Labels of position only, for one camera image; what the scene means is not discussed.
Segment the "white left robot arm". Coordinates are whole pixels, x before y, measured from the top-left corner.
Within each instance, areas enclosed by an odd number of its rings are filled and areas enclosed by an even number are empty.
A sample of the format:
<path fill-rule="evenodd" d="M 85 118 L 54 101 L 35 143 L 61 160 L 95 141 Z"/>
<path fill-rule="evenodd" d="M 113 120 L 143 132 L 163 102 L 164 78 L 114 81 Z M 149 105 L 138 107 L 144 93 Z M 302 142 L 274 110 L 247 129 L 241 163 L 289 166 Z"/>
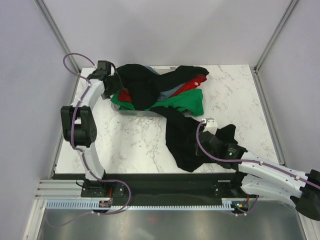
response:
<path fill-rule="evenodd" d="M 95 70 L 83 79 L 87 85 L 79 98 L 60 110 L 62 134 L 64 140 L 80 156 L 85 178 L 95 181 L 92 191 L 99 197 L 104 197 L 109 193 L 110 185 L 103 179 L 106 172 L 96 149 L 98 130 L 93 108 L 99 99 L 110 99 L 122 92 L 124 86 L 115 65 L 106 60 L 99 60 Z"/>

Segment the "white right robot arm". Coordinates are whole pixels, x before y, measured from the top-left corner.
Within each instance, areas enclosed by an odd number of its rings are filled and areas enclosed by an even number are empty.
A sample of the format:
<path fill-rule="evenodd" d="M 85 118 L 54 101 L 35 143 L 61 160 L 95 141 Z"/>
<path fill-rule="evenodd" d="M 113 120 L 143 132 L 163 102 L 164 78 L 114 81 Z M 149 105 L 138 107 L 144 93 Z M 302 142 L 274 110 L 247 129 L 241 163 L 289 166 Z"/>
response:
<path fill-rule="evenodd" d="M 258 157 L 236 143 L 227 143 L 214 134 L 196 132 L 196 151 L 224 169 L 235 171 L 229 191 L 269 197 L 293 206 L 303 216 L 320 219 L 320 173 L 304 172 Z"/>

